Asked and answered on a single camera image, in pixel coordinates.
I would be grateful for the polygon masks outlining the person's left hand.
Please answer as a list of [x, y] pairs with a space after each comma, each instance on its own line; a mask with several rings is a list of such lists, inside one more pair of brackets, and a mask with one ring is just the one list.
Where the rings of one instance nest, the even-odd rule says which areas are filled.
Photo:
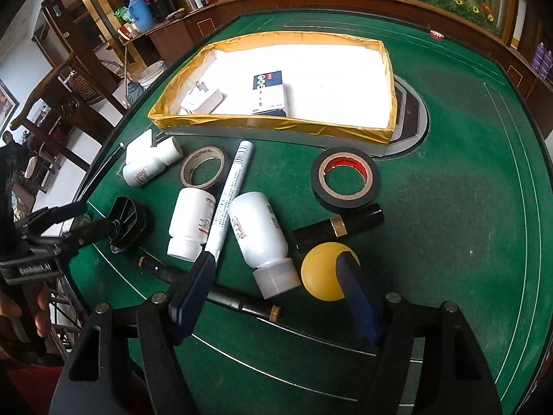
[[9, 285], [1, 279], [1, 318], [11, 325], [4, 335], [13, 333], [38, 358], [46, 354], [51, 321], [50, 289], [45, 282]]

